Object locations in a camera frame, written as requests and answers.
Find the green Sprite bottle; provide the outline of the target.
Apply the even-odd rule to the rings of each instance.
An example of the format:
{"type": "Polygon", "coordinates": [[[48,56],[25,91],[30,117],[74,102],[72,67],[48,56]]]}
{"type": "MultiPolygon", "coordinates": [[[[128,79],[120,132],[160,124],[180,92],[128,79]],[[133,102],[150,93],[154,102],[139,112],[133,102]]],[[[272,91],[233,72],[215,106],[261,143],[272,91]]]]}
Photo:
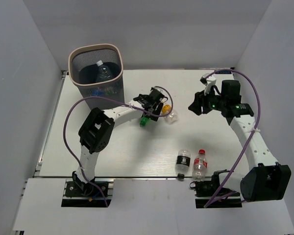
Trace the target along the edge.
{"type": "Polygon", "coordinates": [[[107,88],[104,88],[104,93],[105,93],[105,95],[113,95],[115,93],[115,91],[114,91],[114,88],[107,87],[107,88]]]}
{"type": "Polygon", "coordinates": [[[150,122],[150,118],[148,118],[148,117],[142,117],[142,118],[140,119],[140,123],[139,123],[139,125],[140,125],[140,127],[146,127],[146,125],[147,125],[149,122],[150,122]]]}

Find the orange label clear bottle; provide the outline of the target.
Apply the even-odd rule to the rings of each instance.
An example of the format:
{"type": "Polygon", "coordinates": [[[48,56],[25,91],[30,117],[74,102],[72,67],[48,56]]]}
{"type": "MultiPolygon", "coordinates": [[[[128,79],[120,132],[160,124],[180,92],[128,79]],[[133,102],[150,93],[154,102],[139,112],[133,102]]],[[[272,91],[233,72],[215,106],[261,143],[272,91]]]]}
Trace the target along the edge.
{"type": "Polygon", "coordinates": [[[173,124],[178,121],[178,113],[169,104],[164,104],[161,114],[165,115],[164,119],[167,124],[173,124]]]}

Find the blue label water bottle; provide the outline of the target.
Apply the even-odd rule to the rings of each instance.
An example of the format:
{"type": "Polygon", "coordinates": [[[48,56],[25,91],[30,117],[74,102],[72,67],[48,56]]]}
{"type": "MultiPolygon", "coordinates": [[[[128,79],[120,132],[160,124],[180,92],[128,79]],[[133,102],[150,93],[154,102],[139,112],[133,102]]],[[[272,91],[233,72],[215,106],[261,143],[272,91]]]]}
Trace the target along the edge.
{"type": "Polygon", "coordinates": [[[103,95],[104,95],[104,93],[100,89],[96,89],[96,90],[93,89],[92,93],[91,93],[91,96],[103,96],[103,95]]]}

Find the clear unlabelled plastic bottle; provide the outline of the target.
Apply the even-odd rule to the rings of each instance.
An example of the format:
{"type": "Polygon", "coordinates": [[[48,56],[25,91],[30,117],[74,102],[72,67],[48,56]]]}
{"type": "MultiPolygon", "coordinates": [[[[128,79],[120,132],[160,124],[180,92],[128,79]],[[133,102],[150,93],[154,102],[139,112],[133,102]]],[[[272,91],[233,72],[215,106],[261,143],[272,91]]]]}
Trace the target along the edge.
{"type": "Polygon", "coordinates": [[[106,82],[115,78],[110,68],[105,65],[101,60],[97,61],[96,65],[98,67],[96,78],[97,83],[106,82]]]}

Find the black label water bottle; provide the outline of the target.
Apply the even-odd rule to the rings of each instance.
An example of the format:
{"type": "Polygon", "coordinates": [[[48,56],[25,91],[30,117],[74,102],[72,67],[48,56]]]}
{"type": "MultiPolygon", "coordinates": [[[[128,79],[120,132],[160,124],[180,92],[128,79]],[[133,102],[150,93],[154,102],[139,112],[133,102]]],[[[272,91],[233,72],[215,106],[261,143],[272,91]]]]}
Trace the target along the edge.
{"type": "Polygon", "coordinates": [[[191,153],[186,149],[181,149],[178,151],[175,171],[177,173],[178,180],[183,180],[187,174],[191,162],[191,153]]]}

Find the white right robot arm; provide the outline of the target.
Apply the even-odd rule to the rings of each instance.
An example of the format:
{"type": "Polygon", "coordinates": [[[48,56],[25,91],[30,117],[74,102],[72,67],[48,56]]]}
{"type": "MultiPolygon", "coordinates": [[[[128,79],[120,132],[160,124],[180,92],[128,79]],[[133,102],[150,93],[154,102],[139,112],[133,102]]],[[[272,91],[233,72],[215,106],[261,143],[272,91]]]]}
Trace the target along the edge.
{"type": "Polygon", "coordinates": [[[214,194],[208,203],[217,201],[217,195],[223,195],[228,190],[240,193],[247,202],[281,200],[291,170],[288,165],[280,164],[269,151],[259,129],[255,127],[253,110],[249,104],[241,102],[239,81],[224,80],[220,90],[216,88],[214,77],[200,81],[205,88],[195,94],[188,109],[198,116],[212,110],[221,112],[236,134],[243,151],[240,156],[246,156],[249,167],[245,175],[235,172],[237,162],[230,170],[215,172],[211,183],[214,194]]]}

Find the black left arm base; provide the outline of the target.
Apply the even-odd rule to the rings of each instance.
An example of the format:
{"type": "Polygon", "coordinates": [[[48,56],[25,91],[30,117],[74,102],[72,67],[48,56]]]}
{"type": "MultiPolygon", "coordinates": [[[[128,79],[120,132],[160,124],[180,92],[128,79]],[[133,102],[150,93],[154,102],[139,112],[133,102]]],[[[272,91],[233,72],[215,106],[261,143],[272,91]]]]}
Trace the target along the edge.
{"type": "MultiPolygon", "coordinates": [[[[114,182],[96,181],[95,182],[102,190],[107,205],[109,206],[113,195],[114,182]]],[[[90,189],[82,192],[78,185],[73,181],[66,181],[61,207],[63,208],[106,208],[106,203],[100,191],[91,185],[90,189]]]]}

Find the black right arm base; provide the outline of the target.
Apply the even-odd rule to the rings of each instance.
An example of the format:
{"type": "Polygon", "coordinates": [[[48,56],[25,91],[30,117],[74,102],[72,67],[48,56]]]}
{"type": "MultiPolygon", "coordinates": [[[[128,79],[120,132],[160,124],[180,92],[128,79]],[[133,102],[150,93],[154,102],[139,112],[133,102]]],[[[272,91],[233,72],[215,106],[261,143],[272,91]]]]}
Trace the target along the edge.
{"type": "MultiPolygon", "coordinates": [[[[204,205],[213,196],[216,189],[212,181],[192,181],[190,189],[195,191],[195,204],[197,209],[203,209],[204,205]]],[[[232,190],[222,188],[216,195],[216,198],[221,197],[218,201],[210,204],[208,209],[227,209],[227,208],[241,208],[242,201],[238,192],[233,193],[232,190]]]]}

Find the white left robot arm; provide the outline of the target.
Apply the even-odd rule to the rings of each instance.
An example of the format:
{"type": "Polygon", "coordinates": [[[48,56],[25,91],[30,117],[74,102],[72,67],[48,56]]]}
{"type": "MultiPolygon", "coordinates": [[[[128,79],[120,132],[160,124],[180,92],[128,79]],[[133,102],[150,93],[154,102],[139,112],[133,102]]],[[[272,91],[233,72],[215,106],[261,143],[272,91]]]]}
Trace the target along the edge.
{"type": "Polygon", "coordinates": [[[114,128],[133,119],[148,118],[157,121],[163,107],[165,96],[158,90],[149,94],[140,94],[128,104],[122,104],[112,109],[101,110],[93,108],[82,124],[78,135],[80,137],[81,166],[73,172],[73,181],[82,195],[93,192],[95,166],[99,152],[107,147],[114,128]]]}

